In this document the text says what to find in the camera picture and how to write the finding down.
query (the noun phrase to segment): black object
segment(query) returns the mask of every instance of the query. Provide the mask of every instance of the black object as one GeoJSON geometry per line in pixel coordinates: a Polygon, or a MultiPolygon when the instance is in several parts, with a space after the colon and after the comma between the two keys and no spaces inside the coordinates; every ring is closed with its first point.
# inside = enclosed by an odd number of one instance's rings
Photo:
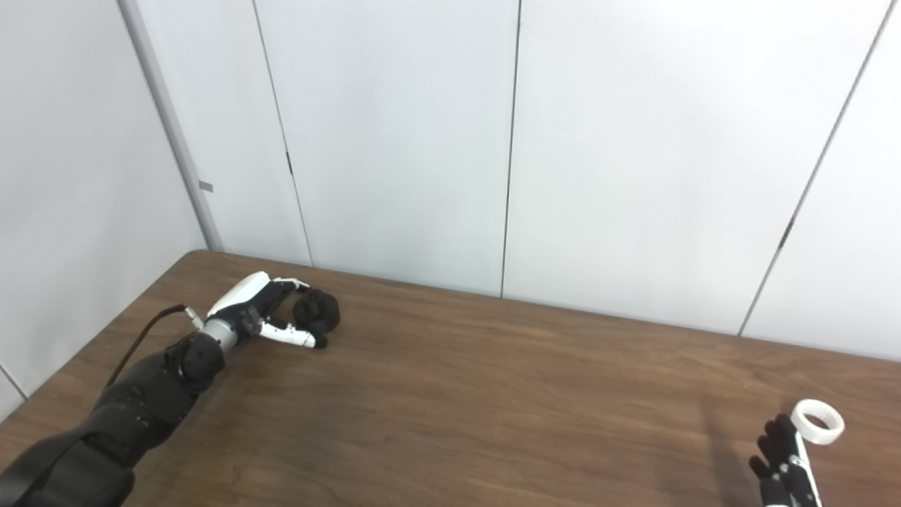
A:
{"type": "Polygon", "coordinates": [[[341,323],[338,300],[318,289],[307,290],[294,305],[294,321],[298,328],[314,336],[315,348],[325,348],[328,345],[325,334],[341,323]]]}
{"type": "Polygon", "coordinates": [[[757,447],[766,459],[752,456],[751,470],[760,479],[760,498],[764,506],[793,505],[818,507],[810,475],[800,463],[806,458],[800,446],[804,443],[797,434],[791,418],[780,413],[763,427],[766,435],[757,439],[757,447]]]}
{"type": "Polygon", "coordinates": [[[134,486],[132,468],[175,431],[224,366],[222,349],[202,333],[140,360],[103,391],[84,423],[6,468],[0,507],[121,505],[134,486]]]}
{"type": "Polygon", "coordinates": [[[150,322],[147,323],[147,326],[144,326],[144,329],[141,330],[141,333],[138,335],[138,337],[134,338],[132,346],[128,347],[128,352],[126,352],[125,355],[122,356],[122,359],[119,360],[119,364],[117,364],[115,369],[113,369],[113,373],[110,374],[110,378],[106,381],[104,388],[113,385],[115,379],[119,377],[119,373],[122,372],[122,369],[128,363],[128,360],[132,358],[134,351],[138,349],[138,346],[142,341],[144,341],[144,338],[147,337],[147,334],[150,333],[150,330],[153,329],[157,322],[160,322],[163,318],[168,317],[169,315],[172,315],[174,313],[185,311],[185,309],[187,309],[185,305],[176,305],[174,307],[169,307],[162,310],[157,314],[156,317],[152,318],[150,322]]]}

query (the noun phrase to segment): cable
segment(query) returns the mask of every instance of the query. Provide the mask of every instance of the cable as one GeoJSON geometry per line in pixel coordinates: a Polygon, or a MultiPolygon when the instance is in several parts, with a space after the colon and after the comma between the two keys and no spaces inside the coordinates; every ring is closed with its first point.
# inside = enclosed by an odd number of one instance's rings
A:
{"type": "Polygon", "coordinates": [[[110,375],[110,380],[106,381],[106,385],[104,386],[104,389],[113,385],[113,383],[115,382],[115,379],[119,377],[119,373],[121,373],[122,369],[125,367],[125,364],[128,363],[128,360],[132,358],[132,354],[134,354],[134,351],[138,349],[138,346],[141,344],[142,341],[144,341],[144,337],[147,336],[147,333],[150,332],[150,329],[153,328],[153,326],[156,325],[157,322],[160,322],[163,318],[165,318],[169,315],[172,315],[173,313],[185,311],[186,308],[187,307],[185,305],[176,305],[174,307],[170,307],[170,308],[162,310],[160,313],[157,314],[156,317],[152,318],[150,320],[150,322],[147,323],[147,326],[144,326],[144,329],[141,331],[141,333],[138,335],[138,337],[136,337],[134,339],[134,343],[132,343],[132,346],[129,347],[128,352],[125,353],[122,360],[119,361],[119,364],[115,367],[115,370],[113,370],[113,374],[110,375]]]}

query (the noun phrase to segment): brown tabletop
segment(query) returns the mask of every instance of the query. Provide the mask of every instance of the brown tabletop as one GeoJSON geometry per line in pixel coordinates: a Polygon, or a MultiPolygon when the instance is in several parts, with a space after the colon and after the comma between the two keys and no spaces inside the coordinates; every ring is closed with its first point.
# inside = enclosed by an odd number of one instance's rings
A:
{"type": "MultiPolygon", "coordinates": [[[[233,350],[128,505],[757,507],[747,459],[800,398],[848,425],[810,447],[825,504],[899,505],[901,364],[209,252],[0,425],[0,467],[81,421],[158,311],[257,270],[337,296],[329,348],[233,350]]],[[[190,330],[160,322],[135,358],[190,330]]]]}

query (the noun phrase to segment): white tape roll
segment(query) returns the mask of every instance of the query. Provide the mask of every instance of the white tape roll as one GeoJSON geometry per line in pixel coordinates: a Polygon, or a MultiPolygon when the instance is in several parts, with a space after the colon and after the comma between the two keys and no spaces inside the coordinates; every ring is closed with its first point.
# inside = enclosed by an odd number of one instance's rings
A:
{"type": "Polygon", "coordinates": [[[836,409],[819,400],[801,400],[791,412],[791,421],[804,440],[818,446],[832,444],[844,431],[844,419],[836,409]],[[826,428],[814,424],[807,416],[821,420],[826,428]]]}

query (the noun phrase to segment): white wall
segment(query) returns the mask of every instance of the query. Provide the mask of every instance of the white wall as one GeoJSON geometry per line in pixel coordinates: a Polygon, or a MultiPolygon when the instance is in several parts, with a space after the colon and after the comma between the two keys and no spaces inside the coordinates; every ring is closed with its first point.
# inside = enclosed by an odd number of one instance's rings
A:
{"type": "Polygon", "coordinates": [[[310,264],[251,0],[127,1],[224,251],[310,264]]]}
{"type": "Polygon", "coordinates": [[[0,3],[0,76],[0,362],[31,394],[204,241],[115,2],[0,3]]]}
{"type": "Polygon", "coordinates": [[[896,10],[745,336],[901,360],[899,64],[896,10]]]}
{"type": "Polygon", "coordinates": [[[888,0],[524,0],[505,297],[737,333],[888,0]]]}
{"type": "Polygon", "coordinates": [[[314,265],[499,294],[515,0],[259,0],[314,265]]]}

